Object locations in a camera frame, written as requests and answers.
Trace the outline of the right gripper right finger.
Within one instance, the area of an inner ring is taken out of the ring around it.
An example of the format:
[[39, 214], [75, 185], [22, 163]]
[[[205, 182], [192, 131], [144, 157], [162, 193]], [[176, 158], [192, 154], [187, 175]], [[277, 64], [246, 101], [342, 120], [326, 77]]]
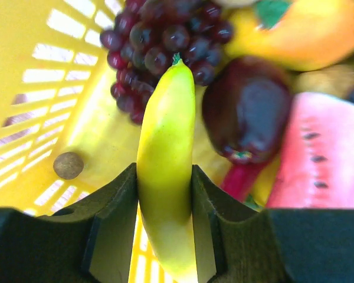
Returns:
[[257, 212], [192, 168], [199, 282], [354, 282], [354, 210]]

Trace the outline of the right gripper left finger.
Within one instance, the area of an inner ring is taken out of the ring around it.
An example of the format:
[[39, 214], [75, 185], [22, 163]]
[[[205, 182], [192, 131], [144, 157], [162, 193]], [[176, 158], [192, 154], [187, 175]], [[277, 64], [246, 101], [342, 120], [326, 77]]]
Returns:
[[0, 282], [127, 282], [136, 166], [51, 216], [0, 208]]

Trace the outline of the yellow banana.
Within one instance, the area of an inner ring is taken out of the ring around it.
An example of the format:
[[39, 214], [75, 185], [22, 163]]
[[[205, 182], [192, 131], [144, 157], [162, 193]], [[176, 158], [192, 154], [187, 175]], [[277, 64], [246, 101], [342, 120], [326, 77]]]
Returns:
[[145, 108], [136, 176], [147, 237], [178, 282], [198, 280], [191, 205], [195, 117], [192, 72], [175, 54]]

